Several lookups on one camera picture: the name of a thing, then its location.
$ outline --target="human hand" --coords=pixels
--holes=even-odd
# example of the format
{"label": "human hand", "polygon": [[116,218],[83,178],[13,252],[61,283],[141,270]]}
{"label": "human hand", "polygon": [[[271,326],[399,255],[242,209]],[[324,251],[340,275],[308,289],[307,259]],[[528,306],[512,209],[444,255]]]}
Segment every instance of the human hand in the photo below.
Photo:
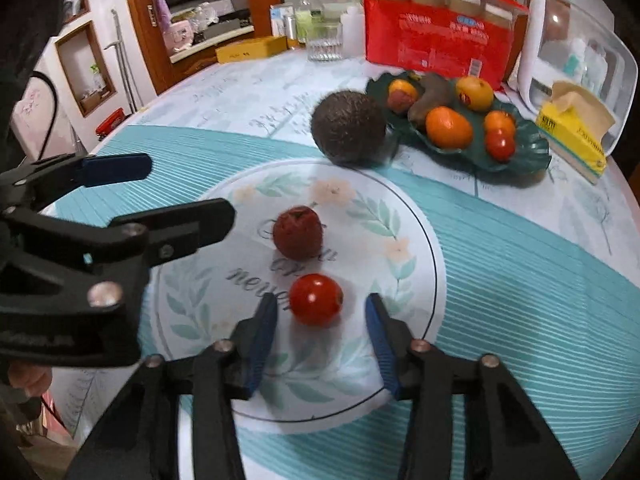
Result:
{"label": "human hand", "polygon": [[51,368],[24,361],[12,361],[7,372],[9,383],[14,388],[22,388],[28,396],[39,397],[51,386]]}

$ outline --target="water glass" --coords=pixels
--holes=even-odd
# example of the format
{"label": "water glass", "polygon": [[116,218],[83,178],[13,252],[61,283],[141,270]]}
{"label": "water glass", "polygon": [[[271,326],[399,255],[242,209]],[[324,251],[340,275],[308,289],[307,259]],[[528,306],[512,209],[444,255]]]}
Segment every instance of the water glass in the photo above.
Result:
{"label": "water glass", "polygon": [[311,61],[342,59],[342,24],[314,23],[306,32],[306,58]]}

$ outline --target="avocado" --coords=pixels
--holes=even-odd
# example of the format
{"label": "avocado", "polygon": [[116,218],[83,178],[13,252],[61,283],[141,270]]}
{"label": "avocado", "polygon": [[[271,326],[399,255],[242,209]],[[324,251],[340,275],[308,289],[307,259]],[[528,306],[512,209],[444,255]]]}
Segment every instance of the avocado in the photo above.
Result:
{"label": "avocado", "polygon": [[370,160],[385,141],[380,105],[361,92],[343,90],[325,97],[311,116],[316,145],[334,164]]}

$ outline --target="orange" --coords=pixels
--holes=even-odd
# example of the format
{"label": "orange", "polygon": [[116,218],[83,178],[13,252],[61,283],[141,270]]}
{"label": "orange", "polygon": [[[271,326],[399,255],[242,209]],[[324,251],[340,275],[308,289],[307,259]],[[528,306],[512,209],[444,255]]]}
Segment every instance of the orange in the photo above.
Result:
{"label": "orange", "polygon": [[484,118],[484,131],[502,130],[511,137],[516,134],[516,123],[511,114],[502,110],[493,110]]}
{"label": "orange", "polygon": [[429,140],[445,150],[466,148],[474,139],[474,130],[469,121],[446,106],[431,110],[424,125]]}
{"label": "orange", "polygon": [[456,94],[469,110],[485,112],[494,102],[494,89],[480,77],[467,75],[456,81]]}
{"label": "orange", "polygon": [[395,92],[396,90],[399,90],[401,92],[404,92],[407,95],[410,95],[412,98],[414,98],[414,101],[418,100],[417,89],[415,89],[415,86],[413,86],[408,81],[405,81],[404,79],[394,79],[391,82],[391,84],[389,85],[389,91],[388,91],[389,94],[391,94],[392,92]]}

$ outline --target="metal screw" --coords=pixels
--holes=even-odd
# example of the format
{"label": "metal screw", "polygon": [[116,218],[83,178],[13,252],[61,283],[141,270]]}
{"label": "metal screw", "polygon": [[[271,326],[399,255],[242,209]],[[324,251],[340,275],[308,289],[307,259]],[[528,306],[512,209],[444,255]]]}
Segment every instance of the metal screw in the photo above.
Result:
{"label": "metal screw", "polygon": [[495,368],[500,364],[500,359],[498,359],[498,356],[495,356],[493,354],[483,355],[481,361],[482,364],[487,368]]}
{"label": "metal screw", "polygon": [[171,247],[171,245],[169,244],[165,244],[162,247],[160,247],[160,250],[158,251],[158,255],[163,260],[171,258],[174,255],[174,248]]}
{"label": "metal screw", "polygon": [[234,342],[230,339],[218,339],[215,343],[213,343],[213,349],[216,352],[227,353],[231,352],[234,349]]}
{"label": "metal screw", "polygon": [[122,226],[122,232],[127,236],[139,236],[145,232],[145,227],[142,224],[124,224]]}
{"label": "metal screw", "polygon": [[145,365],[147,368],[158,368],[164,363],[164,357],[160,354],[153,354],[146,358]]}
{"label": "metal screw", "polygon": [[122,300],[122,287],[115,282],[96,283],[86,295],[93,307],[114,306]]}
{"label": "metal screw", "polygon": [[411,339],[411,350],[423,354],[431,350],[431,345],[424,339]]}

